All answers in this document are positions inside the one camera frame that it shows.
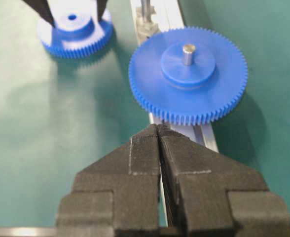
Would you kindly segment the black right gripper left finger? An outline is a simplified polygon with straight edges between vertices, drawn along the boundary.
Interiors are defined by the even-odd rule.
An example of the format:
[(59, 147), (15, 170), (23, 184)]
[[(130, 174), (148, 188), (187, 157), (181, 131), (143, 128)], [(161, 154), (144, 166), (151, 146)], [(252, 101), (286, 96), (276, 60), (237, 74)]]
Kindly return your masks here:
[(156, 126), (77, 173), (59, 204), (58, 237), (159, 235), (159, 145)]

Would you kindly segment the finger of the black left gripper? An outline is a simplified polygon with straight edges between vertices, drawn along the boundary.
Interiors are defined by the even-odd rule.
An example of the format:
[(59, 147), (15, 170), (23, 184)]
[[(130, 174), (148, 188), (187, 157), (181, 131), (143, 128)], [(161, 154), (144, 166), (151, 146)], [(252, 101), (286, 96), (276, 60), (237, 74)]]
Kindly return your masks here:
[(102, 20), (103, 14), (106, 10), (108, 0), (93, 0), (92, 1), (92, 19), (94, 23)]
[(54, 18), (47, 0), (24, 0), (24, 3), (36, 11), (39, 16), (53, 28), (55, 27)]

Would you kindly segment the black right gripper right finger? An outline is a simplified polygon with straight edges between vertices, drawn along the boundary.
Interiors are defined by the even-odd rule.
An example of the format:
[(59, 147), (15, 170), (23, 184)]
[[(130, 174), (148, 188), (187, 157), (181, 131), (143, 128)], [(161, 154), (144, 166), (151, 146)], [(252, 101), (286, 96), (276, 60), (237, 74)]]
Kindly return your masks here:
[(159, 125), (168, 224), (187, 237), (290, 237), (290, 214), (255, 169)]

